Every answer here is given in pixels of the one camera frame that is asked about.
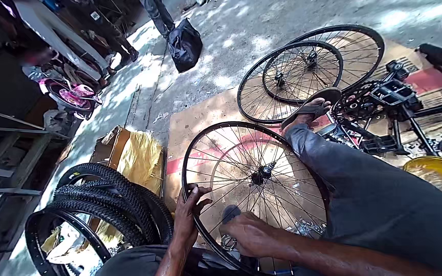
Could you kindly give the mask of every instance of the bicycle wheel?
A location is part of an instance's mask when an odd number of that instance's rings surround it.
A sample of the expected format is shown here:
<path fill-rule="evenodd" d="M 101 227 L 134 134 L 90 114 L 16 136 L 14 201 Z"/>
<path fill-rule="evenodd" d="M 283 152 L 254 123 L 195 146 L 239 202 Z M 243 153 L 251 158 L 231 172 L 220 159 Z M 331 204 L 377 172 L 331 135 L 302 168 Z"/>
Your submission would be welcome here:
<path fill-rule="evenodd" d="M 223 210 L 236 205 L 252 211 L 268 224 L 296 234 L 318 238 L 323 234 L 328 190 L 314 172 L 292 152 L 278 134 L 246 122 L 223 122 L 199 133 L 189 145 L 182 168 L 184 197 L 188 186 L 211 187 L 203 198 L 212 199 L 195 225 L 206 243 L 234 267 L 248 273 L 277 274 L 292 264 L 260 258 L 256 267 L 245 265 L 220 245 Z"/>
<path fill-rule="evenodd" d="M 288 44 L 307 40 L 325 41 L 342 54 L 344 71 L 338 86 L 342 94 L 369 78 L 383 58 L 383 37 L 375 30 L 361 25 L 345 24 L 319 28 Z"/>
<path fill-rule="evenodd" d="M 55 79 L 48 79 L 45 83 L 47 90 L 49 91 L 49 97 L 51 97 L 57 103 L 71 108 L 72 110 L 79 111 L 90 111 L 92 109 L 92 104 L 90 100 L 76 99 L 72 97 L 64 97 L 63 95 L 67 94 L 69 89 L 67 88 L 67 84 L 61 83 Z"/>
<path fill-rule="evenodd" d="M 283 122 L 315 92 L 337 86 L 343 61 L 339 51 L 320 41 L 281 47 L 259 60 L 238 88 L 243 116 L 257 123 Z"/>

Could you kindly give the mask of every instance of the person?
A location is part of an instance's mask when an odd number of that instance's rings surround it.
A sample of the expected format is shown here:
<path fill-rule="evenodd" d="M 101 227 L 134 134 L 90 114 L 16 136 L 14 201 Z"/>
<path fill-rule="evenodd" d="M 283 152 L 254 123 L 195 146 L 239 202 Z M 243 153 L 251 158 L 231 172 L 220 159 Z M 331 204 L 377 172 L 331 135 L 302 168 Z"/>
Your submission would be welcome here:
<path fill-rule="evenodd" d="M 164 6 L 162 0 L 140 0 L 148 16 L 153 20 L 156 28 L 168 41 L 168 34 L 175 28 L 175 23 Z"/>
<path fill-rule="evenodd" d="M 41 3 L 39 0 L 15 0 L 14 4 L 16 7 L 16 12 L 19 14 L 21 19 L 48 45 L 61 53 L 76 67 L 82 69 L 90 77 L 97 80 L 102 87 L 109 84 L 109 82 L 102 77 L 101 72 L 97 72 L 83 59 L 81 59 L 81 57 L 74 53 L 66 45 L 66 43 L 61 40 L 56 31 L 61 36 L 73 41 L 81 49 L 87 52 L 101 67 L 101 70 L 106 69 L 109 72 L 113 72 L 113 70 L 108 66 L 108 62 L 93 47 L 84 41 L 84 39 L 82 39 L 64 22 L 62 22 L 57 15 L 52 13 L 52 11 L 49 10 L 43 3 Z"/>
<path fill-rule="evenodd" d="M 442 192 L 378 158 L 313 133 L 312 121 L 338 99 L 329 90 L 314 96 L 283 124 L 282 135 L 331 193 L 323 237 L 310 239 L 274 228 L 250 212 L 223 221 L 220 233 L 236 239 L 242 256 L 293 261 L 294 275 L 442 275 Z M 126 250 L 97 275 L 139 270 L 156 276 L 247 275 L 212 251 L 192 248 L 198 234 L 193 215 L 212 201 L 198 203 L 211 188 L 189 188 L 187 200 L 179 195 L 168 247 Z"/>
<path fill-rule="evenodd" d="M 129 60 L 134 62 L 138 59 L 138 51 L 132 47 L 119 29 L 100 12 L 93 0 L 61 0 L 60 3 L 64 4 L 85 28 L 107 40 L 110 49 L 120 54 L 122 66 L 126 65 Z"/>

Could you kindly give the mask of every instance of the sandal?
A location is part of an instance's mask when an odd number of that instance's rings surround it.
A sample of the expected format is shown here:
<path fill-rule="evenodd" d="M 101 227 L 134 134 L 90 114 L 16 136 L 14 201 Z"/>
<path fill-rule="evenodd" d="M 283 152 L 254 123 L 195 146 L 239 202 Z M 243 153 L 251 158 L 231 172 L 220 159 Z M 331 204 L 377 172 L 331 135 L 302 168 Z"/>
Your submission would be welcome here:
<path fill-rule="evenodd" d="M 337 87 L 327 87 L 323 88 L 322 90 L 316 92 L 315 94 L 311 95 L 306 101 L 306 103 L 309 103 L 313 101 L 316 98 L 324 98 L 325 102 L 330 102 L 330 105 L 333 106 L 336 104 L 340 97 L 342 96 L 342 92 Z M 320 116 L 325 115 L 327 113 L 324 111 L 323 103 L 319 106 L 307 106 L 302 105 L 298 110 L 296 110 L 291 116 L 287 117 L 284 122 L 281 124 L 281 128 L 284 129 L 287 127 L 290 123 L 292 123 L 294 120 L 296 120 L 296 117 L 298 117 L 299 114 L 313 114 L 313 119 L 316 119 Z"/>

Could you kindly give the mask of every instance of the leg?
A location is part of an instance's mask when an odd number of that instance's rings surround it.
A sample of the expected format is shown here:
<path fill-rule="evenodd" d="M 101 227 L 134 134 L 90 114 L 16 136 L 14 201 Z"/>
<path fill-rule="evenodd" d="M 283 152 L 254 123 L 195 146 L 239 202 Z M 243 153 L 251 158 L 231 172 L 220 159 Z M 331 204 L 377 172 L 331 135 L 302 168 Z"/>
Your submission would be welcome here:
<path fill-rule="evenodd" d="M 138 58 L 138 51 L 132 47 L 131 43 L 127 41 L 125 36 L 119 31 L 119 29 L 113 25 L 112 23 L 108 22 L 109 26 L 107 27 L 109 29 L 109 34 L 111 36 L 111 39 L 113 38 L 116 43 L 119 43 L 120 45 L 124 46 L 126 48 L 127 52 L 131 55 L 132 61 L 136 61 Z"/>
<path fill-rule="evenodd" d="M 333 194 L 326 239 L 442 271 L 442 192 L 378 158 L 326 141 L 308 129 L 312 119 L 304 116 L 284 135 Z"/>
<path fill-rule="evenodd" d="M 69 38 L 71 41 L 76 43 L 81 49 L 89 53 L 90 56 L 98 63 L 98 65 L 105 69 L 108 67 L 107 61 L 91 47 L 88 42 L 84 41 L 82 37 L 77 35 L 71 28 L 69 28 L 64 22 L 62 22 L 51 10 L 49 10 L 44 4 L 40 3 L 41 7 L 39 9 L 40 16 L 44 17 L 48 24 L 52 28 L 57 30 L 61 35 Z"/>
<path fill-rule="evenodd" d="M 156 7 L 158 8 L 158 11 L 160 12 L 161 19 L 163 20 L 163 23 L 166 25 L 168 31 L 171 31 L 175 28 L 175 23 L 173 22 L 173 19 L 171 18 L 170 13 L 168 12 L 167 8 L 164 6 L 162 0 L 155 0 L 156 1 Z"/>
<path fill-rule="evenodd" d="M 21 18 L 27 22 L 31 28 L 40 35 L 56 51 L 63 54 L 68 60 L 75 64 L 78 68 L 86 72 L 90 77 L 99 80 L 101 75 L 93 70 L 86 62 L 84 62 L 77 54 L 75 54 L 66 44 L 58 37 L 58 35 L 47 25 L 45 20 L 41 20 L 34 11 L 32 3 L 22 2 L 15 3 Z"/>
<path fill-rule="evenodd" d="M 140 275 L 154 276 L 168 246 L 142 246 L 131 248 L 112 257 L 96 273 L 96 276 Z M 185 263 L 185 275 L 247 275 L 222 260 L 213 251 L 192 248 Z"/>
<path fill-rule="evenodd" d="M 148 13 L 151 20 L 153 20 L 153 23 L 155 24 L 160 34 L 164 38 L 167 38 L 169 31 L 163 23 L 158 7 L 156 6 L 156 2 L 154 0 L 142 0 L 141 3 L 144 6 L 144 9 Z"/>

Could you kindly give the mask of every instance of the foot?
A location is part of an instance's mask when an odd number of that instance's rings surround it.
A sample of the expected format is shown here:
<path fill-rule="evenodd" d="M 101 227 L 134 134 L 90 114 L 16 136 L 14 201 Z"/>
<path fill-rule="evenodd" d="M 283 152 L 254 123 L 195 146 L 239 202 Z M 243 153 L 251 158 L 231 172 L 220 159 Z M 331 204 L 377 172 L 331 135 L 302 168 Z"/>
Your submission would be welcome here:
<path fill-rule="evenodd" d="M 129 60 L 131 60 L 131 55 L 124 55 L 120 58 L 120 66 L 126 66 L 127 63 L 129 63 Z"/>
<path fill-rule="evenodd" d="M 311 101 L 311 102 L 309 102 L 309 103 L 306 103 L 306 104 L 304 104 L 304 105 L 305 105 L 305 106 L 306 106 L 306 105 L 308 105 L 308 106 L 319 106 L 319 105 L 321 105 L 321 104 L 324 103 L 324 102 L 325 102 L 325 99 L 324 99 L 324 98 L 316 98 L 316 99 L 314 99 L 313 101 Z M 329 102 L 329 101 L 325 102 L 325 103 L 323 104 L 324 111 L 329 111 L 330 108 L 331 108 L 331 105 L 332 105 L 331 102 Z M 315 121 L 315 119 L 316 119 L 316 118 L 313 116 L 313 114 L 299 114 L 298 117 L 296 117 L 296 119 L 295 119 L 292 123 L 290 123 L 289 125 L 287 125 L 287 126 L 282 130 L 281 135 L 284 137 L 284 136 L 286 135 L 286 132 L 287 132 L 290 128 L 292 128 L 292 127 L 294 127 L 294 126 L 296 126 L 296 125 L 298 125 L 298 124 L 307 124 L 307 125 L 310 125 L 310 123 L 313 122 L 313 121 Z"/>
<path fill-rule="evenodd" d="M 136 49 L 133 49 L 131 51 L 132 51 L 131 60 L 132 60 L 132 62 L 134 62 L 134 61 L 138 60 L 139 53 L 138 53 L 138 51 L 136 51 Z"/>
<path fill-rule="evenodd" d="M 117 74 L 117 71 L 115 71 L 114 69 L 107 67 L 107 72 L 109 75 L 113 76 L 115 74 Z"/>
<path fill-rule="evenodd" d="M 109 81 L 106 81 L 105 79 L 101 78 L 98 80 L 98 84 L 100 85 L 100 88 L 105 88 L 110 85 Z"/>

